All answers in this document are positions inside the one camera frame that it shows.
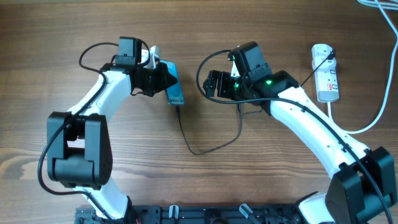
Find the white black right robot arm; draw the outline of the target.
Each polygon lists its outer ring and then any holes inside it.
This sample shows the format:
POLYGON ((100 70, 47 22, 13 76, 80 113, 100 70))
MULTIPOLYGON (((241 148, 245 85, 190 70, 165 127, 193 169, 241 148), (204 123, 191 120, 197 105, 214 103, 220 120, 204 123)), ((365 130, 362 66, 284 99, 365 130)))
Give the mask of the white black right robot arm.
POLYGON ((230 72, 212 70, 200 93, 222 104, 260 106, 292 130, 314 153, 330 177, 328 190, 302 199, 304 223, 366 223, 380 213, 392 223, 397 203, 393 156, 355 140, 321 111, 286 71, 273 72, 256 42, 227 51, 230 72))

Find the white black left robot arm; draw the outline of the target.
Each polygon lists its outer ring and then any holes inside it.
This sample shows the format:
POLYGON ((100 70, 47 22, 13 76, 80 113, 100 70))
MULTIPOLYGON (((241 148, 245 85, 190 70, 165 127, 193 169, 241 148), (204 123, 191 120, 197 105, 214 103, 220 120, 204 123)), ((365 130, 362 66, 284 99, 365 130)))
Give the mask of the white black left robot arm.
POLYGON ((120 37, 117 54, 96 69, 98 80, 75 106, 54 111, 47 119, 47 144, 40 156, 37 175, 40 186, 50 194, 42 169, 61 183, 64 195, 81 194, 90 207, 76 210, 75 223, 141 223, 131 199, 111 177, 113 153, 108 122, 129 96, 152 97, 178 83, 170 62, 159 58, 159 48, 143 40, 120 37))

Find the teal screen Galaxy smartphone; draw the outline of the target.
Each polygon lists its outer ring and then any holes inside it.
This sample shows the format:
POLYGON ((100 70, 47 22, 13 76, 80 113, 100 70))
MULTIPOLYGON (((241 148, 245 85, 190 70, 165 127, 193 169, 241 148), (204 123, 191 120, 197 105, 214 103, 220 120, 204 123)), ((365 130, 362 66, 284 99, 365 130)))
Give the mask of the teal screen Galaxy smartphone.
POLYGON ((160 60, 160 62, 165 63, 168 68, 168 72, 177 79, 177 83, 166 89, 167 100, 170 105, 181 106, 185 104, 183 97, 183 92, 178 77, 177 66, 174 62, 160 60))

